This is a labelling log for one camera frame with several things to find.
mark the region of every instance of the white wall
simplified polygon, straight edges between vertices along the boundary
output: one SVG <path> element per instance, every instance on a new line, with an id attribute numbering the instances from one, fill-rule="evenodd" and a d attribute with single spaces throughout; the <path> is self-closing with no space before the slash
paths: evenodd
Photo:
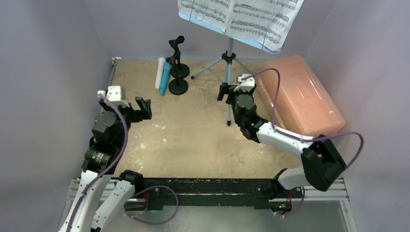
<path id="1" fill-rule="evenodd" d="M 337 1 L 306 60 L 365 147 L 345 178 L 359 231 L 410 228 L 410 2 Z M 338 145 L 347 160 L 357 137 Z"/>
<path id="2" fill-rule="evenodd" d="M 305 55 L 336 0 L 307 0 L 280 56 Z M 228 49 L 228 37 L 178 16 L 177 0 L 85 0 L 94 24 L 110 54 L 132 59 L 157 59 L 172 55 L 168 40 L 185 37 L 183 59 L 217 59 Z M 235 42 L 242 59 L 275 58 L 255 47 Z"/>
<path id="3" fill-rule="evenodd" d="M 110 57 L 83 1 L 0 1 L 0 231 L 55 232 Z"/>

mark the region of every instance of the sheet music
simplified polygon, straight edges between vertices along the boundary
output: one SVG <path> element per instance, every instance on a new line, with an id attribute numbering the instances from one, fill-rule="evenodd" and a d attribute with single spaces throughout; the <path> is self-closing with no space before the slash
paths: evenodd
<path id="1" fill-rule="evenodd" d="M 225 32 L 231 0 L 178 0 L 179 11 L 217 26 Z"/>
<path id="2" fill-rule="evenodd" d="M 250 39 L 272 51 L 282 48 L 304 0 L 178 0 L 179 10 Z"/>
<path id="3" fill-rule="evenodd" d="M 225 34 L 255 40 L 272 51 L 283 46 L 303 0 L 235 0 Z"/>

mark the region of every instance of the orange plastic box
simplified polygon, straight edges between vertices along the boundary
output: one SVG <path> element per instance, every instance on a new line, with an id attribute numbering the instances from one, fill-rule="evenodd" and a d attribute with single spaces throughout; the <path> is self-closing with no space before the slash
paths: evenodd
<path id="1" fill-rule="evenodd" d="M 280 89 L 275 125 L 308 136 L 336 134 L 346 121 L 316 75 L 301 55 L 274 59 L 265 68 L 280 73 Z M 278 84 L 275 71 L 256 76 L 256 88 L 272 116 Z"/>

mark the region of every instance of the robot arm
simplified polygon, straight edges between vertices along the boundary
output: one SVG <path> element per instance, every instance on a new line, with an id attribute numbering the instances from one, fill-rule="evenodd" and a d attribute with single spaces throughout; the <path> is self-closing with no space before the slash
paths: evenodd
<path id="1" fill-rule="evenodd" d="M 134 110 L 131 104 L 125 100 L 124 89 L 120 86 L 110 86 L 108 90 L 102 90 L 98 93 L 105 96 L 116 106 L 124 116 L 127 129 L 131 127 L 131 123 L 140 122 L 143 119 L 151 119 L 152 117 L 151 100 L 145 101 L 140 97 L 135 98 L 135 101 L 141 109 Z M 98 223 L 97 220 L 93 221 L 93 217 L 99 206 L 100 198 L 105 186 L 110 181 L 115 171 L 116 164 L 102 175 L 101 178 L 95 181 L 95 183 L 89 187 L 86 194 L 84 194 L 84 190 L 99 174 L 114 163 L 124 145 L 125 135 L 121 120 L 104 100 L 100 101 L 100 105 L 105 111 L 95 117 L 94 126 L 92 128 L 93 136 L 90 139 L 89 149 L 85 153 L 85 160 L 82 165 L 83 171 L 81 173 L 80 187 L 60 232 L 89 232 L 91 226 Z M 136 182 L 126 182 L 126 180 L 120 182 L 120 185 L 123 185 L 121 188 L 127 188 L 127 191 L 122 191 L 121 194 L 116 192 L 115 196 L 112 196 L 107 203 L 104 203 L 105 208 L 107 205 L 110 205 L 110 207 L 113 206 L 112 202 L 118 203 L 119 201 L 122 201 L 129 196 L 131 192 L 131 195 L 134 194 L 135 188 L 133 189 L 131 186 L 134 186 Z M 103 215 L 103 217 L 108 216 L 106 218 L 107 220 L 111 217 L 110 212 L 100 214 Z M 101 225 L 107 220 L 101 220 L 97 226 L 101 227 Z"/>
<path id="2" fill-rule="evenodd" d="M 121 173 L 114 190 L 95 212 L 91 231 L 103 232 L 113 217 L 124 207 L 127 200 L 143 189 L 142 174 L 130 170 Z"/>
<path id="3" fill-rule="evenodd" d="M 249 140 L 285 150 L 302 160 L 302 167 L 281 170 L 274 178 L 274 191 L 293 189 L 312 185 L 327 191 L 330 185 L 346 169 L 346 164 L 330 140 L 324 142 L 305 142 L 313 137 L 303 136 L 288 130 L 273 127 L 271 122 L 256 113 L 253 92 L 256 88 L 253 78 L 242 80 L 239 85 L 222 83 L 218 101 L 228 95 L 226 103 L 232 106 L 235 123 Z"/>

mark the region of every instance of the beige floor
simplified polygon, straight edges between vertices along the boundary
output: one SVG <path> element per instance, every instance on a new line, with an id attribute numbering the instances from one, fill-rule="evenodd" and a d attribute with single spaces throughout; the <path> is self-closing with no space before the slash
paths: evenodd
<path id="1" fill-rule="evenodd" d="M 190 75 L 210 62 L 183 61 Z M 244 63 L 254 72 L 263 66 L 260 61 Z M 220 78 L 225 64 L 213 67 Z M 195 80 L 187 77 L 189 89 L 184 95 L 167 91 L 161 96 L 154 89 L 156 70 L 156 61 L 121 60 L 118 64 L 113 85 L 125 86 L 128 101 L 136 96 L 151 99 L 153 116 L 132 125 L 116 175 L 131 169 L 145 177 L 271 178 L 282 168 L 300 166 L 292 155 L 249 141 L 236 124 L 226 125 L 227 104 L 216 101 L 220 82 L 210 71 Z M 241 73 L 234 62 L 232 76 Z M 254 98 L 258 113 L 268 118 L 257 92 Z"/>

